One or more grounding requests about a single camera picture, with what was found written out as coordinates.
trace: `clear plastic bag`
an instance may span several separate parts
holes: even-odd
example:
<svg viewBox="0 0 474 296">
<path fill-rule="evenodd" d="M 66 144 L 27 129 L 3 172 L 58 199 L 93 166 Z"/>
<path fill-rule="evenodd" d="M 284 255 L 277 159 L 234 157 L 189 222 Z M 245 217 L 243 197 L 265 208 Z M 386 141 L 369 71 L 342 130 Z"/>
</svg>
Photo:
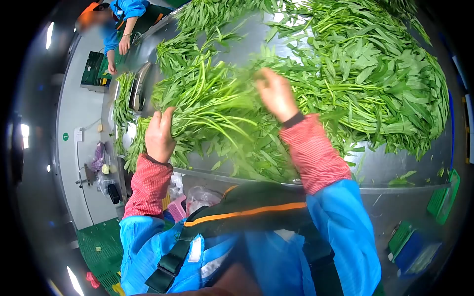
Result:
<svg viewBox="0 0 474 296">
<path fill-rule="evenodd" d="M 114 180 L 109 180 L 107 179 L 107 177 L 100 171 L 98 174 L 97 174 L 97 179 L 95 180 L 94 182 L 94 186 L 96 186 L 97 188 L 99 188 L 101 190 L 101 192 L 105 195 L 105 196 L 109 196 L 109 189 L 108 189 L 108 186 L 110 184 L 115 184 L 115 181 Z"/>
<path fill-rule="evenodd" d="M 173 172 L 171 175 L 171 184 L 168 186 L 168 194 L 170 196 L 170 201 L 174 201 L 184 192 L 184 186 L 182 185 L 182 177 L 184 174 Z"/>
<path fill-rule="evenodd" d="M 213 206 L 220 202 L 222 195 L 206 189 L 203 186 L 194 186 L 186 196 L 186 213 L 191 215 L 202 206 Z"/>
</svg>

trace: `person's right hand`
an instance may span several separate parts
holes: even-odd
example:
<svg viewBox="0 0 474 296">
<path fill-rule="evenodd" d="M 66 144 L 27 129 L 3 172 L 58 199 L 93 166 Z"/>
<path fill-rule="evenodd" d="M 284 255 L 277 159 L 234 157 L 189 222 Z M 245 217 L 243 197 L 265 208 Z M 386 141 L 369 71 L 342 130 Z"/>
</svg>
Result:
<svg viewBox="0 0 474 296">
<path fill-rule="evenodd" d="M 109 62 L 109 73 L 112 74 L 112 75 L 117 74 L 117 69 L 115 69 L 115 62 L 113 62 L 113 63 Z"/>
<path fill-rule="evenodd" d="M 257 79 L 257 89 L 263 104 L 280 122 L 285 122 L 300 111 L 293 98 L 290 82 L 268 68 L 259 73 L 265 80 Z"/>
<path fill-rule="evenodd" d="M 167 163 L 176 146 L 176 141 L 171 137 L 171 120 L 176 107 L 168 107 L 163 115 L 156 111 L 150 120 L 145 133 L 146 152 L 154 160 Z"/>
</svg>

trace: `plastic bag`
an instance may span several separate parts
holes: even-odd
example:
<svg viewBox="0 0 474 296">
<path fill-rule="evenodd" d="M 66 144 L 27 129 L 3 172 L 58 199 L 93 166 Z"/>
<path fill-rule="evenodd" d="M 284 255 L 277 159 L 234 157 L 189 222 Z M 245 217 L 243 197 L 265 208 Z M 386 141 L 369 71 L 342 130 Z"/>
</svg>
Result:
<svg viewBox="0 0 474 296">
<path fill-rule="evenodd" d="M 182 185 L 182 176 L 184 174 L 180 174 L 177 172 L 173 172 L 171 175 L 171 184 L 168 186 L 168 194 L 170 196 L 170 201 L 174 201 L 184 192 L 184 186 Z"/>
<path fill-rule="evenodd" d="M 109 196 L 108 186 L 110 184 L 115 184 L 115 181 L 107 179 L 107 177 L 100 171 L 97 174 L 97 179 L 95 180 L 93 185 L 99 188 L 102 191 L 102 193 L 108 197 Z"/>
<path fill-rule="evenodd" d="M 203 186 L 194 186 L 186 196 L 186 214 L 189 216 L 202 206 L 213 206 L 220 202 L 222 195 Z"/>
<path fill-rule="evenodd" d="M 105 164 L 105 145 L 102 142 L 98 142 L 95 146 L 95 157 L 92 162 L 92 171 L 98 172 L 102 169 Z"/>
</svg>

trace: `person's left hand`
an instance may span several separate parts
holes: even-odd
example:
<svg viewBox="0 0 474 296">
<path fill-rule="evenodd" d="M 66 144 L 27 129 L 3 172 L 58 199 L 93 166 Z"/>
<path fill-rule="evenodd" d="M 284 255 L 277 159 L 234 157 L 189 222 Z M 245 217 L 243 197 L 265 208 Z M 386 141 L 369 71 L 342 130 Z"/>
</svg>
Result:
<svg viewBox="0 0 474 296">
<path fill-rule="evenodd" d="M 130 35 L 122 36 L 120 43 L 118 44 L 118 52 L 121 55 L 127 54 L 128 50 L 130 49 Z"/>
<path fill-rule="evenodd" d="M 171 120 L 176 107 L 168 107 L 163 115 L 161 111 L 153 114 L 145 133 L 145 146 L 148 155 L 154 160 L 167 163 L 176 146 L 171 137 Z"/>
</svg>

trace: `orange stripe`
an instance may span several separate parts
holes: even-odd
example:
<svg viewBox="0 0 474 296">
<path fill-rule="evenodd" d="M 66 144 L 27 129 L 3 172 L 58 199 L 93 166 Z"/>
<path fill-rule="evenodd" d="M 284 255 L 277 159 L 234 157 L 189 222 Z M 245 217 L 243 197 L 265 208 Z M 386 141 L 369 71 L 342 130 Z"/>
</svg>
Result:
<svg viewBox="0 0 474 296">
<path fill-rule="evenodd" d="M 226 192 L 224 192 L 224 195 L 222 196 L 222 198 L 226 198 L 227 193 L 229 193 L 232 189 L 234 189 L 237 186 L 238 185 L 230 186 L 229 189 L 227 189 Z"/>
<path fill-rule="evenodd" d="M 279 206 L 264 206 L 264 207 L 259 207 L 259 208 L 248 210 L 248 211 L 243 211 L 243 212 L 206 216 L 206 217 L 198 218 L 192 222 L 184 222 L 184 226 L 191 227 L 191 226 L 195 226 L 199 223 L 206 222 L 206 221 L 214 221 L 214 220 L 220 220 L 220 219 L 237 217 L 237 216 L 254 215 L 254 214 L 258 214 L 262 212 L 286 211 L 286 210 L 299 209 L 299 208 L 304 208 L 304 207 L 306 207 L 305 202 L 289 203 L 289 204 L 284 204 L 284 205 L 279 205 Z"/>
<path fill-rule="evenodd" d="M 125 21 L 123 20 L 122 23 L 120 24 L 120 26 L 117 28 L 117 30 L 120 29 L 120 27 L 123 25 L 124 22 Z"/>
<path fill-rule="evenodd" d="M 154 24 L 156 24 L 157 22 L 159 22 L 162 17 L 163 17 L 163 13 L 160 13 L 160 14 L 158 15 L 158 18 L 156 19 L 156 21 L 155 21 Z"/>
</svg>

